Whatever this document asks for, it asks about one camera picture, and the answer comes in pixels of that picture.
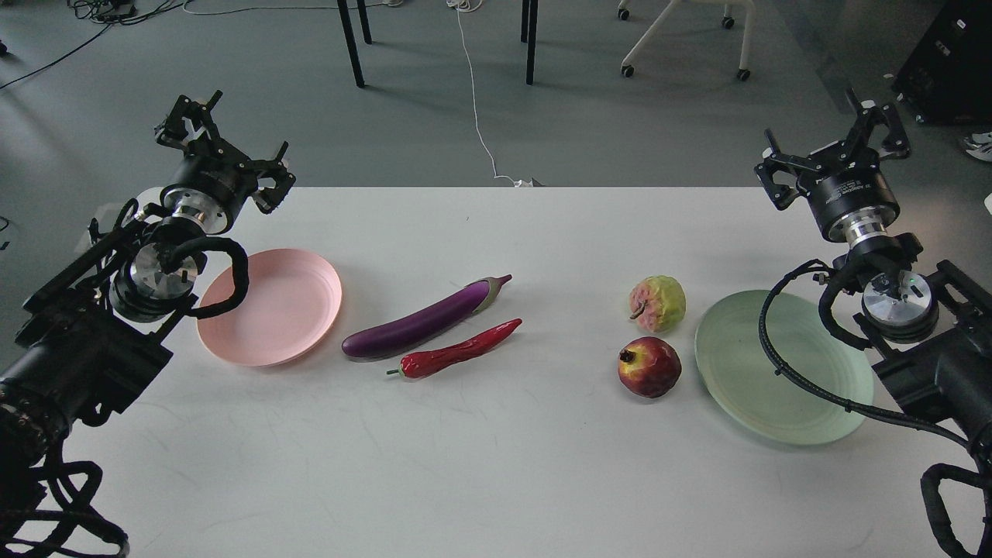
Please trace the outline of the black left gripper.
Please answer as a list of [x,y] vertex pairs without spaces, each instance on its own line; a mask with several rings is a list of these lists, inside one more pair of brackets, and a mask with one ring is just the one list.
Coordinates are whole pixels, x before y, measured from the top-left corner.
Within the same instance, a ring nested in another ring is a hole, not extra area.
[[295,184],[284,161],[288,141],[268,160],[251,160],[234,147],[213,147],[221,135],[212,110],[222,96],[222,91],[208,100],[178,95],[153,128],[157,144],[183,152],[176,173],[160,192],[160,204],[168,219],[190,222],[206,236],[229,232],[248,198],[264,215],[275,212]]

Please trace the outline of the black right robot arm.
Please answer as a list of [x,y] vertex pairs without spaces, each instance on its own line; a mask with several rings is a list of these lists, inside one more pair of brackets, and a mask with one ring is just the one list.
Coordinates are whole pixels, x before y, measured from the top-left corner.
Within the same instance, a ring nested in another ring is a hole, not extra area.
[[[955,481],[982,492],[990,505],[990,294],[948,260],[920,274],[918,237],[888,232],[900,213],[881,172],[886,159],[910,155],[895,105],[876,105],[847,89],[855,120],[846,137],[805,156],[782,151],[772,131],[755,173],[783,211],[803,198],[824,240],[848,250],[831,264],[811,259],[787,273],[759,310],[758,336],[776,374],[822,400],[879,422],[942,436],[967,451],[976,470],[930,466],[921,494],[933,537],[949,557],[970,552],[953,532],[940,484]],[[814,276],[823,286],[818,317],[834,339],[880,356],[873,370],[897,411],[861,404],[805,378],[779,354],[766,330],[773,301],[794,279]]]

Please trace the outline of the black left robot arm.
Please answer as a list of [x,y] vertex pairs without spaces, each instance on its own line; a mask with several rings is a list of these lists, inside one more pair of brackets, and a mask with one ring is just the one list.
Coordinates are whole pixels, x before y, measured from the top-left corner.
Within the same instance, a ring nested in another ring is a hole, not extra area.
[[77,530],[129,554],[127,534],[93,505],[102,468],[67,462],[64,442],[75,423],[102,426],[148,388],[179,321],[245,301],[249,258],[227,232],[247,202],[271,213],[295,183],[288,143],[253,159],[221,136],[220,98],[177,99],[155,135],[183,159],[158,200],[128,200],[107,232],[93,219],[88,250],[22,304],[25,353],[1,388],[4,557],[78,557],[65,545]]

